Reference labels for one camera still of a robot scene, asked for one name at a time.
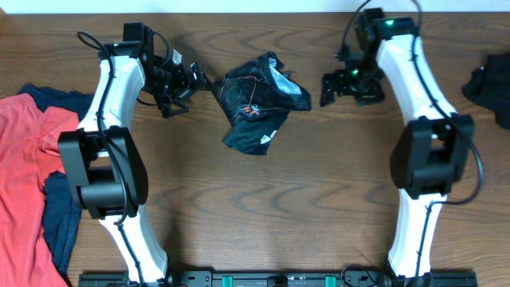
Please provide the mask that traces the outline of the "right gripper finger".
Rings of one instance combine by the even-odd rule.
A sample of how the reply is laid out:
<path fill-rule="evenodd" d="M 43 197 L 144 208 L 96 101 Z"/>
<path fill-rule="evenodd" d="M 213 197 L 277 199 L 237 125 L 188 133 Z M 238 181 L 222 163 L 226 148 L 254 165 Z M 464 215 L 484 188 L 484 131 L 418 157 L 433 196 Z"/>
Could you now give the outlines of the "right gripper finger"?
<path fill-rule="evenodd" d="M 378 104 L 385 100 L 385 96 L 383 93 L 380 94 L 374 94 L 374 95 L 356 95 L 356 104 L 358 106 L 366 106 L 370 104 Z"/>
<path fill-rule="evenodd" d="M 320 106 L 325 107 L 335 102 L 335 94 L 341 89 L 341 70 L 325 73 L 321 79 Z"/>

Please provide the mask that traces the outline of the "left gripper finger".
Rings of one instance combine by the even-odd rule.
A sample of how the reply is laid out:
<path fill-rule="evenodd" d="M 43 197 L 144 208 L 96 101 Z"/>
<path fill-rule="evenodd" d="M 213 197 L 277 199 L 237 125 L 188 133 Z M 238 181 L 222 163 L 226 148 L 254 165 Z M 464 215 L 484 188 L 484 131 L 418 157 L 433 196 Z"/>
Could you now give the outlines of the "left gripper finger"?
<path fill-rule="evenodd" d="M 211 81 L 197 62 L 190 65 L 192 87 L 194 90 L 210 91 Z"/>
<path fill-rule="evenodd" d="M 161 114 L 163 118 L 170 118 L 187 112 L 189 112 L 188 106 L 180 100 L 173 100 L 161 104 Z"/>

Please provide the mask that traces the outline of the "black patterned sports jersey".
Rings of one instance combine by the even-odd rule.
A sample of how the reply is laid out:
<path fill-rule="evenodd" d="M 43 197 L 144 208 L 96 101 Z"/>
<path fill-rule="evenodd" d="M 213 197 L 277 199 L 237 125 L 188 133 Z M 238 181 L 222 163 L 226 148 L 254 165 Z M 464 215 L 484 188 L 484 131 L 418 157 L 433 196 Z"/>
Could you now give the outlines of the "black patterned sports jersey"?
<path fill-rule="evenodd" d="M 284 63 L 267 52 L 229 71 L 212 93 L 231 125 L 222 142 L 247 155 L 266 155 L 290 112 L 312 109 L 310 93 L 281 72 Z"/>

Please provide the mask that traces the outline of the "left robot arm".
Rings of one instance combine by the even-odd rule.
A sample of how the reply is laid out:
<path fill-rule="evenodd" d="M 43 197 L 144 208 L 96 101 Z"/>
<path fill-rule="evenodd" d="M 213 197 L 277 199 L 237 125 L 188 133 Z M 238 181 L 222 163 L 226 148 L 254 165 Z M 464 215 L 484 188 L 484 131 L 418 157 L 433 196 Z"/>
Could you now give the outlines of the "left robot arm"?
<path fill-rule="evenodd" d="M 131 135 L 141 92 L 155 98 L 168 118 L 207 80 L 200 66 L 182 64 L 176 50 L 154 54 L 143 40 L 93 45 L 100 82 L 91 106 L 74 131 L 63 132 L 58 148 L 74 202 L 113 237 L 127 263 L 125 273 L 83 273 L 81 286 L 179 286 L 169 257 L 155 237 L 147 215 L 147 169 Z"/>

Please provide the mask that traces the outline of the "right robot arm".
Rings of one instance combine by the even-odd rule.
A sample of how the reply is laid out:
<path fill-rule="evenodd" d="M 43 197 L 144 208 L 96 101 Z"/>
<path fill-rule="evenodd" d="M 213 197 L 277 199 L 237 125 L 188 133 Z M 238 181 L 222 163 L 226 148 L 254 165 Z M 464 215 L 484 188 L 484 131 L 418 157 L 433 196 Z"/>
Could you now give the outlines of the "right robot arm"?
<path fill-rule="evenodd" d="M 423 55 L 418 27 L 410 17 L 387 17 L 379 8 L 353 17 L 361 53 L 342 44 L 343 69 L 322 77 L 320 105 L 353 96 L 360 105 L 384 100 L 387 78 L 402 113 L 404 129 L 390 155 L 398 188 L 394 242 L 379 286 L 463 286 L 475 276 L 433 272 L 430 250 L 441 209 L 463 174 L 472 149 L 473 119 L 461 116 L 444 97 Z"/>

